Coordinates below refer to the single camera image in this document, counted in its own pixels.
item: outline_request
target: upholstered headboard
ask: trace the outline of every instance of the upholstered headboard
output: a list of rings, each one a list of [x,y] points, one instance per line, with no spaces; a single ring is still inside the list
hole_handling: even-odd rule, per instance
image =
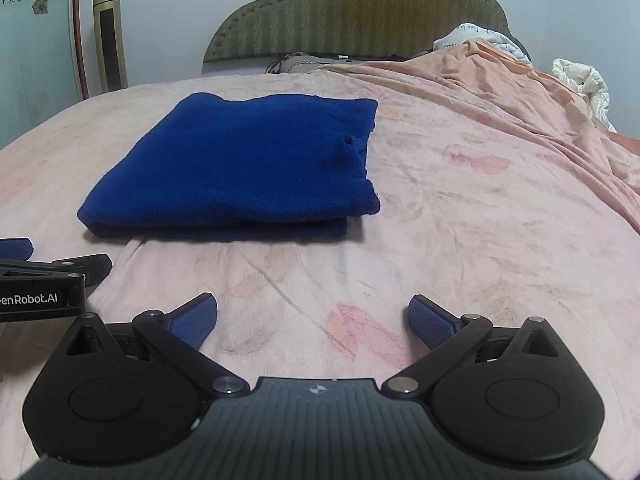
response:
[[[256,0],[220,25],[204,61],[291,52],[411,57],[465,22],[520,44],[496,0]]]

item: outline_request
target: pink bedsheet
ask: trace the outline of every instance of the pink bedsheet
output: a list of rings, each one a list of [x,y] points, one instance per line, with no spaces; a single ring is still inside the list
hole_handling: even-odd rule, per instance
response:
[[[367,169],[382,210],[351,221],[340,242],[92,237],[76,219],[88,191],[197,91],[376,99]],[[631,478],[640,149],[590,117],[551,76],[475,41],[402,64],[138,86],[65,110],[0,152],[0,237],[31,238],[41,261],[107,252],[113,271],[89,301],[106,322],[213,292],[220,316],[202,351],[251,383],[396,373],[424,353],[402,316],[416,293],[497,325],[546,317],[604,399],[594,460]],[[0,326],[0,478],[36,460],[20,409],[69,322]]]

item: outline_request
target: logo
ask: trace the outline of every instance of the logo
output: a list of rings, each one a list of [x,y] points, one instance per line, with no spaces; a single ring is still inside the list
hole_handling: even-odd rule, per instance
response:
[[[21,294],[14,294],[13,296],[6,296],[4,298],[0,298],[0,304],[2,305],[30,305],[30,304],[38,304],[38,303],[57,303],[58,302],[58,294],[37,294],[36,296],[32,296],[31,294],[27,294],[25,296]]]
[[[327,393],[329,390],[322,386],[322,384],[314,384],[311,388],[309,388],[309,391],[314,395],[320,396]]]

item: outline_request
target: metal screw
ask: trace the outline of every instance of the metal screw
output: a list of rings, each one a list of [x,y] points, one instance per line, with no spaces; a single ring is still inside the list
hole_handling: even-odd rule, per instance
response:
[[[218,377],[211,385],[219,394],[234,394],[244,387],[244,381],[239,377]]]
[[[418,389],[420,384],[411,377],[392,377],[386,382],[386,385],[399,394],[410,394]]]
[[[164,312],[162,310],[145,310],[142,314],[144,314],[145,316],[151,316],[151,317],[155,317],[155,316],[164,316]]]

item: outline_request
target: folded blue sweater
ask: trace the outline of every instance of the folded blue sweater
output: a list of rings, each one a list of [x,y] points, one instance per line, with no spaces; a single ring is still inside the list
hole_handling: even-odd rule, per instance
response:
[[[365,170],[377,106],[192,94],[98,182],[78,218],[98,236],[215,228],[214,237],[269,238],[289,226],[296,236],[305,226],[308,234],[344,234],[347,216],[380,210]]]

